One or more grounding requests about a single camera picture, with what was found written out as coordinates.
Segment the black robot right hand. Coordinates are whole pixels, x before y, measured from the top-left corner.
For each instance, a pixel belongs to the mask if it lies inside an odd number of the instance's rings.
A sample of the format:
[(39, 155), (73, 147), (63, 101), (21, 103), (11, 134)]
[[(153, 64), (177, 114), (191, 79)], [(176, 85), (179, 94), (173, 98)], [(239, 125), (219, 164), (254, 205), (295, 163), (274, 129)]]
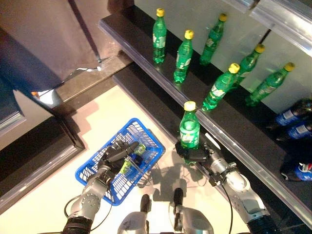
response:
[(204, 145), (198, 146), (197, 149), (183, 148), (181, 142), (175, 144), (177, 154), (188, 162), (205, 162), (209, 158), (209, 150)]

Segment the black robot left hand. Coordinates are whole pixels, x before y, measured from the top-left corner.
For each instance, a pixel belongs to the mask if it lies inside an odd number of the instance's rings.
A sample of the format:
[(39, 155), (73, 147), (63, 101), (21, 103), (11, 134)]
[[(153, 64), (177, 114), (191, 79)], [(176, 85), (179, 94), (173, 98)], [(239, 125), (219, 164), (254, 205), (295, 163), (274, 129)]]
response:
[(98, 163), (98, 167), (108, 166), (111, 170), (120, 169), (125, 158), (133, 153), (138, 145), (138, 141), (134, 141), (133, 143), (116, 141), (113, 145), (106, 149), (104, 155)]

